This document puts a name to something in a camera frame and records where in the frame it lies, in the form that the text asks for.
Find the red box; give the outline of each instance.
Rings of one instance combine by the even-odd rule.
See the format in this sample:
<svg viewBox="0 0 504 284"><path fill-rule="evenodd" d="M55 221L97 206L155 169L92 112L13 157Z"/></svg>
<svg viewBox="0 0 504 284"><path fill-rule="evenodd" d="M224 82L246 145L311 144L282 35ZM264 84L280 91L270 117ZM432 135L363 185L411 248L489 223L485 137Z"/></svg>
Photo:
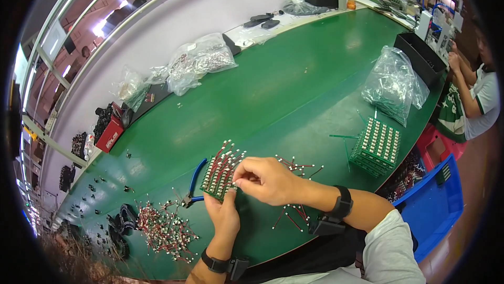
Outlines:
<svg viewBox="0 0 504 284"><path fill-rule="evenodd" d="M114 107L119 112L119 114L123 114L123 111L116 103L112 103L112 107ZM123 124L117 117L112 115L110 123L105 128L105 131L100 136L100 139L95 146L103 150L105 153L108 153L114 146L119 136L123 134L123 132Z"/></svg>

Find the green workbench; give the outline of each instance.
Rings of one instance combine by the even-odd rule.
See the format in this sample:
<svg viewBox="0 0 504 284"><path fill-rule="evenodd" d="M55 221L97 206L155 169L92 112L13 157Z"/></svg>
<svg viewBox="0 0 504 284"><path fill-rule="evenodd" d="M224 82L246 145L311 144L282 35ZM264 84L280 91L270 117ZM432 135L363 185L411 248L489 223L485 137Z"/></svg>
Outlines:
<svg viewBox="0 0 504 284"><path fill-rule="evenodd" d="M380 178L355 165L350 165L349 171L343 140L329 134L358 134L364 124L357 110L364 117L374 116L375 107L360 96L362 85L381 48L392 46L396 34L403 31L399 24L366 8L300 26L243 51L235 58L237 68L207 74L201 86L183 97L168 97L126 130L110 154L99 155L87 168L62 204L59 216L82 225L96 244L96 233L104 234L99 224L106 227L106 214L115 216L122 203L135 205L133 199L145 202L147 198L153 204L174 200L172 187L184 196L198 163L214 155L227 139L236 143L235 149L247 150L247 156L295 156L299 164L315 164L313 171L324 165L313 177L317 182L375 191L392 171ZM407 128L378 112L378 119L402 133L399 161L424 129L442 85L440 81L431 88L422 110L411 107ZM346 141L350 153L356 140ZM127 149L130 159L125 157ZM203 174L195 195L201 195L198 187ZM99 176L106 181L95 183L93 179ZM89 190L89 184L96 192ZM124 192L125 185L135 193ZM80 205L83 219L68 215L72 204ZM306 225L300 232L285 217L272 230L282 211L280 206L262 204L243 193L238 193L236 206L242 227L233 254L249 257L251 265L312 239ZM313 209L307 212L316 216ZM189 249L202 252L214 232L204 203L180 208L179 214L189 219L199 235ZM302 224L299 215L291 217ZM181 279L194 265L173 262L171 255L153 254L152 250L147 255L140 231L124 238L130 258L127 265L117 263L117 267L126 276Z"/></svg>

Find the hand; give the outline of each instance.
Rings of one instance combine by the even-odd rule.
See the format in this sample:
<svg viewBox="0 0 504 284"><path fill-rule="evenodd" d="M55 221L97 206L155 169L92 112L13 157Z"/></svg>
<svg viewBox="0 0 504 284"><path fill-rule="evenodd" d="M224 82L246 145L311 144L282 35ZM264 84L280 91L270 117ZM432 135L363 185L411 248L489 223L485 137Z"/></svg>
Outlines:
<svg viewBox="0 0 504 284"><path fill-rule="evenodd" d="M305 181L273 157L247 157L233 176L243 192L269 205L301 203Z"/></svg>
<svg viewBox="0 0 504 284"><path fill-rule="evenodd" d="M240 216L234 205L236 190L231 188L224 195L224 202L222 204L208 193L204 193L203 195L208 215L212 223L214 223L215 237L223 237L234 242L236 234L240 230Z"/></svg>
<svg viewBox="0 0 504 284"><path fill-rule="evenodd" d="M448 54L448 63L450 64L450 68L451 70L453 70L453 72L460 72L460 61L458 54L456 54L455 52L450 52Z"/></svg>
<svg viewBox="0 0 504 284"><path fill-rule="evenodd" d="M452 43L452 47L451 47L451 51L452 52L455 52L456 54L459 54L459 49L457 48L457 43L455 43L455 41L451 40L451 43Z"/></svg>

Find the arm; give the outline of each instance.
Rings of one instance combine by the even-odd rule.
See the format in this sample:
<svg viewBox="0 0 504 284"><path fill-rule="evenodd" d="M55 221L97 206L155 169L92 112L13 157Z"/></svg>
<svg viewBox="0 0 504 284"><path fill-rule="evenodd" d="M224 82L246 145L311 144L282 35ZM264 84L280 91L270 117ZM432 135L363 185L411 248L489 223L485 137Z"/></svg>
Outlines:
<svg viewBox="0 0 504 284"><path fill-rule="evenodd" d="M234 240L240 230L240 217L234 206L236 190L230 189L221 204L205 193L205 207L215 227L215 235L207 247L207 255L218 260L231 258ZM199 259L192 269L187 284L219 284L226 280L226 273L215 273L208 269L205 262Z"/></svg>
<svg viewBox="0 0 504 284"><path fill-rule="evenodd" d="M454 52L450 52L448 55L448 62L450 63L450 68L453 71L453 84L459 89L460 101L464 106L464 112L466 117L475 118L481 116L483 113L480 110L478 101L472 98L469 87L464 80L464 75L460 69L459 56Z"/></svg>
<svg viewBox="0 0 504 284"><path fill-rule="evenodd" d="M470 86L474 86L474 84L476 83L476 72L473 72L473 70L471 70L471 68L469 67L469 65L466 64L466 62L464 62L462 60L462 57L460 56L460 53L459 53L459 49L457 48L457 44L455 43L455 41L452 40L452 47L451 47L451 50L457 54L457 57L458 57L458 60L459 60L459 67L460 67L460 72L462 73L463 77L464 77L464 80L466 81L466 83Z"/></svg>
<svg viewBox="0 0 504 284"><path fill-rule="evenodd" d="M271 157L247 157L238 165L233 181L243 192L270 205L305 204L329 212L340 196L338 188L299 178ZM394 210L390 202L374 193L349 190L353 207L344 221L356 229L370 232Z"/></svg>

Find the white t-shirt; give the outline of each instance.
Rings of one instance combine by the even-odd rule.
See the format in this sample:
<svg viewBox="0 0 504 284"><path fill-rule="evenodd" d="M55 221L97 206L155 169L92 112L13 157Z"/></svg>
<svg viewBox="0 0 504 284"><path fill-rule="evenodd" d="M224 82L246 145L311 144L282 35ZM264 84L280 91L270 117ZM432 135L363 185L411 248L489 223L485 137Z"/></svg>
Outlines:
<svg viewBox="0 0 504 284"><path fill-rule="evenodd" d="M409 225L394 209L365 238L362 254L365 275L352 264L325 273L276 278L264 284L425 284L413 256Z"/></svg>
<svg viewBox="0 0 504 284"><path fill-rule="evenodd" d="M476 82L470 93L473 99L476 99L481 111L481 116L468 118L464 112L465 130L464 135L466 140L475 138L486 132L499 117L501 112L501 98L499 95L499 87L497 74L495 72L485 72L482 70L482 64L476 70Z"/></svg>

